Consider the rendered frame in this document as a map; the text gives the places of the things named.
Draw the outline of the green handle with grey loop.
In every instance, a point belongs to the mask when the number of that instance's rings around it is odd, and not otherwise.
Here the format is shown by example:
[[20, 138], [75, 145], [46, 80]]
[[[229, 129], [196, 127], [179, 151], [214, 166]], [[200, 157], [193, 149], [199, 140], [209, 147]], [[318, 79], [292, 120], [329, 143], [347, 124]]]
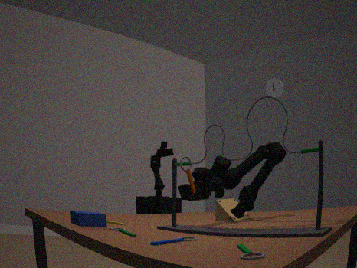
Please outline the green handle with grey loop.
[[[263, 258], [265, 256], [264, 253], [258, 253], [258, 252], [254, 253], [254, 252], [252, 252], [250, 249], [246, 248], [242, 243], [237, 244], [237, 248], [244, 253], [244, 254], [240, 255], [240, 258], [243, 259], [243, 260], [256, 260], [256, 259], [259, 259], [259, 258]], [[262, 256], [246, 257], [248, 255], [262, 255]]]
[[114, 230], [114, 231], [119, 231], [119, 232], [126, 234], [128, 236], [131, 236], [131, 237], [136, 237], [136, 234], [126, 231], [126, 229], [124, 229], [124, 228], [114, 227], [114, 228], [110, 228], [110, 229]]

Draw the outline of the blue block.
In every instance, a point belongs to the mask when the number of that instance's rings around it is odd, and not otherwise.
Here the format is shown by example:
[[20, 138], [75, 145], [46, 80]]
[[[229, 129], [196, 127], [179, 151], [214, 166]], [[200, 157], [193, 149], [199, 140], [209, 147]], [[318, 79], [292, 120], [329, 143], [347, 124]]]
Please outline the blue block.
[[107, 227], [106, 214], [89, 211], [70, 211], [71, 223], [85, 227]]

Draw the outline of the orange bar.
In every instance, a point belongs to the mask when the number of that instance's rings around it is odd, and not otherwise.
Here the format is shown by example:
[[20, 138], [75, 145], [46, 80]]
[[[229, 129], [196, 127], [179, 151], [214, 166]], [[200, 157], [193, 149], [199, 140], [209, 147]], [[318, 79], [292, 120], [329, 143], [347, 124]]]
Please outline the orange bar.
[[188, 169], [184, 169], [184, 168], [182, 167], [182, 160], [183, 160], [184, 158], [187, 158], [190, 163], [192, 163], [192, 162], [191, 162], [191, 159], [190, 159], [188, 156], [184, 156], [184, 157], [182, 157], [181, 160], [180, 160], [180, 167], [182, 168], [183, 171], [186, 171], [187, 176], [188, 176], [188, 180], [189, 180], [190, 185], [191, 185], [192, 194], [194, 194], [194, 193], [196, 192], [196, 189], [195, 189], [194, 182], [193, 182], [194, 180], [193, 180], [193, 178], [192, 178], [192, 174], [191, 174], [191, 171], [190, 171], [190, 168], [191, 168], [192, 165], [190, 165]]

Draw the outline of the white ring with blue handle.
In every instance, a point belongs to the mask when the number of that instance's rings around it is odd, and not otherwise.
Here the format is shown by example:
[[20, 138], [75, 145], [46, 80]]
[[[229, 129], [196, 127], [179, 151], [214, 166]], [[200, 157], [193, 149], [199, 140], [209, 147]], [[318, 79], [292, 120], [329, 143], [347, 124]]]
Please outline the white ring with blue handle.
[[178, 239], [172, 239], [172, 240], [161, 240], [158, 242], [151, 242], [150, 245], [160, 245], [160, 244], [167, 244], [167, 243], [176, 243], [176, 242], [180, 242], [180, 241], [193, 241], [196, 240], [197, 238], [195, 237], [179, 237]]

